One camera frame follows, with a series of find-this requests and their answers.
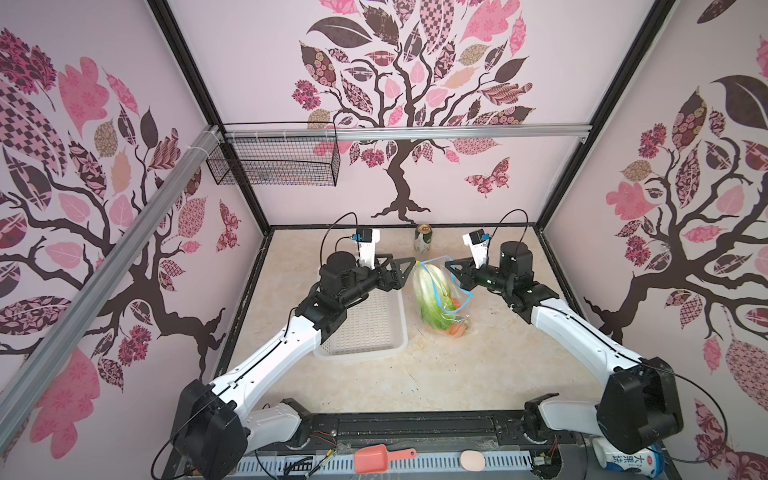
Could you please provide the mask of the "clear zip top bag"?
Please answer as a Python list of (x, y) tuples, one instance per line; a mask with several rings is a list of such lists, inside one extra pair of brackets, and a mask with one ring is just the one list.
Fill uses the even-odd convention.
[(460, 338), (470, 329), (467, 311), (474, 295), (445, 267), (448, 260), (417, 261), (411, 278), (422, 322), (436, 333)]

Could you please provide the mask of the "green lettuce toy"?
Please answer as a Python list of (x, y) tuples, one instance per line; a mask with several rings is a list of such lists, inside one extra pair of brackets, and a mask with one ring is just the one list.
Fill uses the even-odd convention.
[(447, 331), (457, 322), (461, 303), (441, 268), (432, 263), (419, 263), (414, 272), (414, 290), (420, 317), (429, 327)]

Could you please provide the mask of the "white plastic perforated basket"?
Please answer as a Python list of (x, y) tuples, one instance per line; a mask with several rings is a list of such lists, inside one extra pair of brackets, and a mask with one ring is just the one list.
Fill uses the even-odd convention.
[(324, 306), (317, 303), (319, 280), (303, 313), (318, 332), (315, 356), (329, 361), (357, 361), (404, 348), (407, 339), (398, 290), (373, 290), (354, 306)]

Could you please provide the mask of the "orange carrot toy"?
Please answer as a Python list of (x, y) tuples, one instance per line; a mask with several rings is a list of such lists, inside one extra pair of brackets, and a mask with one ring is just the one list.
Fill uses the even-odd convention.
[(456, 322), (449, 327), (447, 333), (451, 337), (460, 338), (465, 335), (467, 329), (468, 325), (466, 322)]

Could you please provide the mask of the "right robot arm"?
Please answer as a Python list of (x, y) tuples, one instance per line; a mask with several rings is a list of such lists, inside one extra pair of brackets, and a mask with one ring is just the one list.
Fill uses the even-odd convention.
[(498, 265), (490, 264), (490, 237), (482, 230), (464, 235), (468, 258), (445, 266), (466, 291), (476, 287), (500, 296), (527, 324), (549, 335), (598, 381), (597, 401), (561, 398), (556, 393), (526, 402), (522, 429), (532, 442), (557, 431), (606, 439), (633, 454), (680, 433), (684, 419), (671, 366), (644, 358), (609, 338), (572, 310), (550, 287), (534, 278), (533, 256), (522, 241), (500, 247)]

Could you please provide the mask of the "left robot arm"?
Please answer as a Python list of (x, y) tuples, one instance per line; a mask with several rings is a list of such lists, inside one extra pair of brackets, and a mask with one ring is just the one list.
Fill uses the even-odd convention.
[(262, 396), (300, 359), (326, 342), (349, 309), (374, 290), (402, 289), (415, 266), (412, 257), (376, 254), (365, 263), (352, 253), (331, 254), (319, 279), (275, 336), (229, 372), (181, 391), (169, 444), (205, 479), (223, 479), (243, 456), (292, 440), (303, 415), (296, 403), (257, 410)]

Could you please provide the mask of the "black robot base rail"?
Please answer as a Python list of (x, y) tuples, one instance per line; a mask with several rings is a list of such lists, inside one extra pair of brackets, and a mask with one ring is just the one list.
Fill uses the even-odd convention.
[(678, 434), (684, 426), (677, 400), (644, 396), (566, 401), (555, 393), (521, 410), (314, 414), (292, 398), (238, 417), (234, 402), (205, 393), (181, 399), (170, 445), (206, 479), (222, 479), (253, 451), (307, 449), (312, 436), (334, 432), (349, 444), (378, 440), (495, 437), (501, 445), (547, 444), (575, 433), (607, 439), (635, 453)]

